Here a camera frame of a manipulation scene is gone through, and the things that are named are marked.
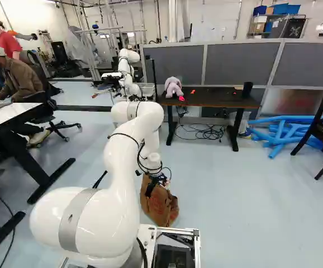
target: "red shirt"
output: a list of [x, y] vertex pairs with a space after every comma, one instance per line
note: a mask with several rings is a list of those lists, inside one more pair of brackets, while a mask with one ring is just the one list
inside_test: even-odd
[[21, 52], [22, 48], [16, 39], [7, 32], [0, 33], [0, 47], [2, 47], [9, 58], [12, 58], [14, 51]]

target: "woman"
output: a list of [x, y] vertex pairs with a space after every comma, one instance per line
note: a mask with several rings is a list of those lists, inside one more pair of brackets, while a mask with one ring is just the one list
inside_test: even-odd
[[16, 41], [16, 39], [4, 31], [5, 27], [3, 23], [0, 21], [0, 47], [2, 47], [5, 51], [5, 54], [9, 58], [13, 58], [18, 60], [20, 57], [20, 52], [22, 51], [21, 46]]

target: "pink plush toy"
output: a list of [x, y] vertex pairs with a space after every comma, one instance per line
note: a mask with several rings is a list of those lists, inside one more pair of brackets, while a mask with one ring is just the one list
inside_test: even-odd
[[176, 77], [169, 77], [167, 81], [165, 81], [164, 88], [167, 91], [167, 94], [165, 95], [166, 98], [171, 98], [174, 93], [176, 93], [177, 96], [184, 96], [184, 93], [182, 92], [182, 83]]

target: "paper bag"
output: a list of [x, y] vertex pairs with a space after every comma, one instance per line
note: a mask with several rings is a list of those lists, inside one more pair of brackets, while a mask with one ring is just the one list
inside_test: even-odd
[[145, 192], [150, 183], [151, 179], [144, 174], [140, 188], [141, 208], [156, 225], [169, 227], [179, 215], [178, 198], [159, 184], [154, 187], [150, 198], [147, 197]]

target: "table leg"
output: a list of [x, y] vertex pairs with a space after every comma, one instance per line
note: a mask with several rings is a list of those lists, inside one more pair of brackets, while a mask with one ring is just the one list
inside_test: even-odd
[[39, 187], [28, 198], [28, 204], [35, 204], [47, 189], [53, 185], [59, 176], [62, 175], [62, 173], [69, 168], [74, 161], [76, 161], [75, 158], [68, 159], [51, 176], [48, 176], [42, 167], [30, 155], [23, 143], [19, 141], [12, 142], [12, 139], [5, 138], [6, 136], [8, 136], [8, 134], [6, 134], [4, 138], [0, 138], [0, 144], [2, 144], [9, 154], [12, 155], [22, 168], [39, 184]]
[[242, 120], [242, 115], [244, 114], [244, 108], [238, 108], [236, 117], [235, 117], [235, 122], [233, 126], [227, 126], [226, 130], [229, 134], [232, 150], [234, 152], [239, 151], [239, 145], [237, 141], [238, 133], [239, 133], [239, 128], [240, 128], [240, 123]]
[[12, 230], [21, 222], [25, 213], [22, 211], [17, 212], [10, 220], [0, 227], [0, 243], [11, 233]]
[[170, 146], [174, 137], [175, 128], [177, 127], [177, 122], [173, 121], [173, 106], [168, 106], [168, 125], [169, 135], [167, 138], [167, 146]]

